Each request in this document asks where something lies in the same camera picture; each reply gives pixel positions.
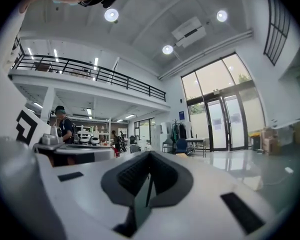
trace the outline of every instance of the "table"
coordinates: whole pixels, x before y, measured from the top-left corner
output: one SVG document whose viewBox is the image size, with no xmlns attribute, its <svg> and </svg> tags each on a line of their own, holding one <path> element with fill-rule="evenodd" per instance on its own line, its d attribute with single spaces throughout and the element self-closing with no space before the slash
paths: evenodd
<svg viewBox="0 0 300 240">
<path fill-rule="evenodd" d="M 187 143 L 202 143 L 203 144 L 203 157 L 206 157 L 206 139 L 205 138 L 187 138 Z"/>
</svg>

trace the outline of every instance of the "railing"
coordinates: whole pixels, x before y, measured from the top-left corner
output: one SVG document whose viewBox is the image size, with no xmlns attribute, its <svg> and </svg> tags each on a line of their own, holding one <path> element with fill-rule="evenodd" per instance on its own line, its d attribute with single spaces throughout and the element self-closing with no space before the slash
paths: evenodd
<svg viewBox="0 0 300 240">
<path fill-rule="evenodd" d="M 134 90 L 147 96 L 166 101 L 166 93 L 162 90 L 116 71 L 75 59 L 29 55 L 24 54 L 23 50 L 21 50 L 13 69 L 76 76 L 108 85 L 121 86 L 127 90 Z"/>
<path fill-rule="evenodd" d="M 263 54 L 275 66 L 285 46 L 290 27 L 290 13 L 280 0 L 268 0 L 269 27 Z"/>
</svg>

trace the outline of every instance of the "white ceiling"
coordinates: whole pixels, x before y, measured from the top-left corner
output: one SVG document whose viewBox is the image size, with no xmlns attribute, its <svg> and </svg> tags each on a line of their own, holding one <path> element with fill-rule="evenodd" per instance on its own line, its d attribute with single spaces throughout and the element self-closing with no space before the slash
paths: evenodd
<svg viewBox="0 0 300 240">
<path fill-rule="evenodd" d="M 27 108 L 40 113 L 41 108 L 34 105 L 33 102 L 43 105 L 48 88 L 27 84 L 16 84 L 16 87 L 27 99 Z M 64 106 L 66 113 L 72 116 L 87 117 L 87 109 L 90 108 L 92 115 L 98 119 L 112 118 L 124 120 L 129 115 L 140 117 L 155 111 L 151 107 L 136 106 L 126 101 L 57 89 L 52 109 L 56 109 L 59 105 Z"/>
<path fill-rule="evenodd" d="M 102 51 L 109 57 L 107 68 L 120 56 L 158 76 L 176 62 L 247 30 L 242 0 L 117 0 L 113 8 L 119 11 L 118 24 L 105 20 L 101 5 L 84 8 L 40 0 L 28 8 L 22 44 L 36 54 L 53 54 L 53 47 L 59 47 L 62 56 L 85 62 Z M 217 21 L 219 10 L 227 11 L 226 22 Z M 193 17 L 206 36 L 186 48 L 176 47 L 178 58 L 163 54 L 163 46 L 177 42 L 172 31 Z"/>
</svg>

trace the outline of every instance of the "black logo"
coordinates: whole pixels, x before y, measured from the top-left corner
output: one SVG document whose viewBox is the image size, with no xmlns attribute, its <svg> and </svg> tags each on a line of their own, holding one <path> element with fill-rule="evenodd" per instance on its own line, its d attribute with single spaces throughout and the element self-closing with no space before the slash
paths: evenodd
<svg viewBox="0 0 300 240">
<path fill-rule="evenodd" d="M 23 128 L 23 126 L 21 124 L 19 124 L 20 119 L 23 119 L 30 126 L 30 130 L 29 130 L 27 136 L 24 136 L 25 128 Z M 16 121 L 18 122 L 16 129 L 19 132 L 18 136 L 16 137 L 16 140 L 29 145 L 31 142 L 32 136 L 35 133 L 38 123 L 36 121 L 34 121 L 30 116 L 28 116 L 27 113 L 24 112 L 23 110 L 20 112 Z"/>
</svg>

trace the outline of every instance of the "glass door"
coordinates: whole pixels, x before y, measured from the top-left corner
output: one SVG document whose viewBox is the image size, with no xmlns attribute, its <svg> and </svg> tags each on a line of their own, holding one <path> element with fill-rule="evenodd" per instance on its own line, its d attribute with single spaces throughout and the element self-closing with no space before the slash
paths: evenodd
<svg viewBox="0 0 300 240">
<path fill-rule="evenodd" d="M 227 94 L 222 97 L 225 117 L 228 122 L 229 150 L 243 150 L 246 148 L 247 122 L 244 116 L 242 101 L 236 94 Z"/>
<path fill-rule="evenodd" d="M 205 106 L 208 114 L 210 150 L 228 151 L 228 123 L 222 99 L 218 97 L 207 100 Z"/>
</svg>

